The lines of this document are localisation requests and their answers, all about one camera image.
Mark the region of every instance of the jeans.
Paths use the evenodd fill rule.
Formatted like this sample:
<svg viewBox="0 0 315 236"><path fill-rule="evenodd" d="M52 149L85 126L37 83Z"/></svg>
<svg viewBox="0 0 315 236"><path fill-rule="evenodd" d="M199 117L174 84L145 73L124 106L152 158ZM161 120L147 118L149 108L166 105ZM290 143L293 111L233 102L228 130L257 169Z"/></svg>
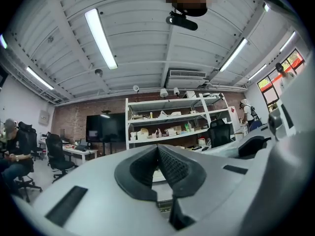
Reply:
<svg viewBox="0 0 315 236"><path fill-rule="evenodd" d="M29 173L29 170L22 164L11 163L6 159L0 159L0 173L2 174L3 181L9 187L13 194L18 194L18 186L14 182L16 177L25 176Z"/></svg>

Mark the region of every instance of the metal shelving unit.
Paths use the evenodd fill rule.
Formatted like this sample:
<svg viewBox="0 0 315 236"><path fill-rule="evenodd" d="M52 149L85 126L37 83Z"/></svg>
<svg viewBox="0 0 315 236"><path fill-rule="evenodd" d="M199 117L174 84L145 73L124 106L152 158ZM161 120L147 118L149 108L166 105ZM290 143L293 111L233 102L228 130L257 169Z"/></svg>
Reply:
<svg viewBox="0 0 315 236"><path fill-rule="evenodd" d="M128 98L126 98L126 148L129 149L130 144L137 143L151 143L151 142L159 142L164 140L176 139L185 136L191 135L199 135L203 132L206 132L208 129L201 129L194 132L187 132L176 136L168 136L161 138L153 138L146 140L129 140L129 128L134 131L135 127L147 126L147 125L158 125L164 123L173 123L178 121L188 121L194 120L196 125L199 125L198 119L204 118L207 120L208 125L210 126L211 118L210 116L221 116L223 118L228 119L228 123L233 125L231 122L231 117L229 113L228 107L225 109L208 111L207 106L216 103L219 100L226 100L218 95L206 97L204 98L202 94L199 94L198 98L186 98L186 99L170 99L170 100L155 100L155 101L144 101L144 102L128 102ZM141 113L141 112L153 112L153 111L161 111L161 110L177 110L183 108L190 108L191 110L195 110L195 107L203 107L203 112L181 115L181 116L170 116L164 118L147 118L147 119L128 119L129 111L131 111L131 116L133 113Z"/></svg>

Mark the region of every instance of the black shirt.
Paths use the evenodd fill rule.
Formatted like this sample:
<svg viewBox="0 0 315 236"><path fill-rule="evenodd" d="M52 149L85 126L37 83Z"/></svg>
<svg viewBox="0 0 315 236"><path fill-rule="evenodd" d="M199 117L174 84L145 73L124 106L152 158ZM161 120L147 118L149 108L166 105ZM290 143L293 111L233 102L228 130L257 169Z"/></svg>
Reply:
<svg viewBox="0 0 315 236"><path fill-rule="evenodd" d="M31 153L26 134L21 130L18 130L13 140L7 141L6 149L9 151L9 154L15 155L29 155ZM31 170L33 160L31 158L28 158L24 160L19 160L18 162L15 161L15 163L22 164Z"/></svg>

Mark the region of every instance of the man sitting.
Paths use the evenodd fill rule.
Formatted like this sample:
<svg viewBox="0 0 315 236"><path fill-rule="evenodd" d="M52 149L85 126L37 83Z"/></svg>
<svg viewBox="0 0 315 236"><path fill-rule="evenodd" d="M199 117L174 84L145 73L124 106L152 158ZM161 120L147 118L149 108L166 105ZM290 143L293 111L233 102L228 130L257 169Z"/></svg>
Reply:
<svg viewBox="0 0 315 236"><path fill-rule="evenodd" d="M7 139L4 159L0 159L0 173L13 194L19 195L14 179L25 176L32 170L33 160L25 133L16 127L12 119L5 121Z"/></svg>

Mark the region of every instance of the white ceiling panel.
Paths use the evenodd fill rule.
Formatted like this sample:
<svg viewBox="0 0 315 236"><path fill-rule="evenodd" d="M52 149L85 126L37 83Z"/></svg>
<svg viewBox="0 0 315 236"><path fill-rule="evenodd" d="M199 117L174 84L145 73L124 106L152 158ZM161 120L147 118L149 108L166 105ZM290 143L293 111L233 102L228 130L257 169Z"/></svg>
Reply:
<svg viewBox="0 0 315 236"><path fill-rule="evenodd" d="M220 68L262 3L262 0L211 1L205 15L188 17L198 24L198 30L190 31L166 23L172 7L165 0L25 0L4 37L9 34L29 59L26 62L25 57L13 56L21 68L28 63L44 72L48 83L60 84L63 90L58 92L62 100L70 100L69 93L81 97L129 90L135 84L142 90L158 88L169 69L193 69L210 75L214 68ZM118 69L107 68L85 19L84 13L94 8L99 11ZM285 20L277 13L264 13L253 26L248 44L212 83L243 85L237 74L252 69L252 64L286 27ZM103 71L101 80L95 78L97 68Z"/></svg>

